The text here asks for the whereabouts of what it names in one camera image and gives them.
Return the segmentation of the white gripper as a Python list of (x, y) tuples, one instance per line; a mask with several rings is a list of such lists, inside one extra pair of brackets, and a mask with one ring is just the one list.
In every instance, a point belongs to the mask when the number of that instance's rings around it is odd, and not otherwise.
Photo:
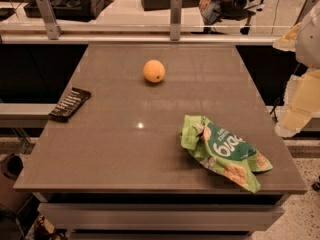
[(273, 47), (296, 53), (296, 60), (310, 69), (302, 76), (292, 75), (284, 95), (285, 111), (280, 115), (275, 132), (280, 137), (293, 137), (320, 111), (320, 4), (304, 10), (299, 23), (278, 38)]

